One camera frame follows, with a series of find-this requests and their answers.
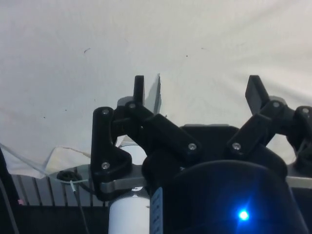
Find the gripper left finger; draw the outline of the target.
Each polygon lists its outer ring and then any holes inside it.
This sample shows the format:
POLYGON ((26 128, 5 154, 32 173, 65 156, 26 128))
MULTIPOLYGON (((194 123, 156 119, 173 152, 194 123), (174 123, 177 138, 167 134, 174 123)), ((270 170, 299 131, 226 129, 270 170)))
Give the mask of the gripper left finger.
POLYGON ((112 200, 134 187, 149 194, 198 162, 200 143, 161 114, 144 105, 144 77, 136 76, 134 93, 117 108, 99 107, 93 112, 91 177, 97 198, 112 200), (142 165, 116 146, 120 136, 129 136, 146 153, 142 165))

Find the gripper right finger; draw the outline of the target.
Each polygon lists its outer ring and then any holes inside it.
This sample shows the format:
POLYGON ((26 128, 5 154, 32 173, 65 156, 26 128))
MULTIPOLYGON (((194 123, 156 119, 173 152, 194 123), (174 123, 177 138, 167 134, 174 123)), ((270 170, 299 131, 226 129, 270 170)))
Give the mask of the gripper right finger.
POLYGON ((291 109, 282 99, 269 96, 258 75, 248 79, 245 98, 252 117, 228 141, 227 150, 238 159, 248 159, 276 135, 292 146, 299 171, 312 169, 312 108, 291 109))

